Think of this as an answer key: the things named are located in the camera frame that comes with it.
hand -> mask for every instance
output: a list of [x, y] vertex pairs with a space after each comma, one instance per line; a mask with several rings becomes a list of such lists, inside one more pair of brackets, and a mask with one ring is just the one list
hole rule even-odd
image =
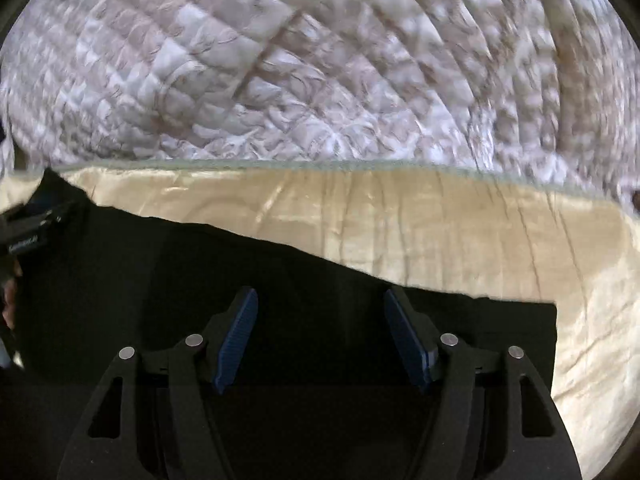
[[[15, 261], [14, 273], [16, 276], [22, 275], [22, 269], [18, 260]], [[18, 293], [18, 282], [15, 278], [11, 278], [4, 284], [4, 309], [2, 310], [2, 317], [6, 325], [13, 330], [15, 326], [15, 298]]]

black bracket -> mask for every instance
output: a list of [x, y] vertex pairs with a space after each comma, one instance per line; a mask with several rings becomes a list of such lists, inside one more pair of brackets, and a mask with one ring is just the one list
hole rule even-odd
[[[201, 334], [164, 351], [120, 350], [69, 441], [58, 480], [232, 478], [200, 384], [222, 393], [233, 382], [257, 309], [257, 294], [243, 287]], [[107, 415], [114, 411], [117, 420]]]
[[399, 286], [386, 293], [385, 315], [413, 384], [425, 388], [444, 367], [438, 413], [407, 480], [582, 478], [562, 418], [523, 349], [493, 352], [440, 333]]
[[[401, 287], [386, 293], [384, 309], [410, 381], [423, 391], [433, 383], [442, 389], [406, 480], [581, 478], [558, 411], [524, 350], [473, 348], [440, 333]], [[256, 315], [257, 295], [245, 287], [201, 334], [165, 351], [123, 348], [74, 431], [58, 480], [233, 478], [200, 385], [222, 394], [233, 382]], [[115, 423], [103, 416], [114, 408]]]

black fabric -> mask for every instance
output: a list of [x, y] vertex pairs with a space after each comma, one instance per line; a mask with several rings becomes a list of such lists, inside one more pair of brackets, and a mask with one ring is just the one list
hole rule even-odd
[[[28, 207], [65, 200], [78, 204], [70, 219], [20, 261], [26, 371], [0, 372], [0, 446], [12, 450], [0, 478], [55, 478], [118, 350], [174, 345], [242, 285], [258, 293], [258, 319], [236, 384], [210, 402], [238, 478], [388, 479], [407, 468], [434, 395], [408, 384], [383, 317], [387, 282], [289, 246], [98, 207], [50, 171]], [[443, 332], [522, 346], [550, 387], [553, 305], [407, 293]]]

white quilted blanket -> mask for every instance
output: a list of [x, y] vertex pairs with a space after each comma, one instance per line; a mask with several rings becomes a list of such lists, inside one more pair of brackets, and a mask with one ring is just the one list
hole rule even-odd
[[0, 115], [32, 166], [403, 159], [640, 180], [638, 48], [607, 0], [31, 0]]

cream satin fabric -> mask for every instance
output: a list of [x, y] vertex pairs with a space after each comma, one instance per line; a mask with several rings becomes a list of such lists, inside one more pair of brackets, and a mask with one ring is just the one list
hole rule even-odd
[[[640, 410], [640, 224], [616, 205], [425, 169], [108, 170], [99, 205], [295, 246], [401, 284], [558, 306], [553, 397], [586, 480]], [[0, 182], [0, 207], [37, 177]]]

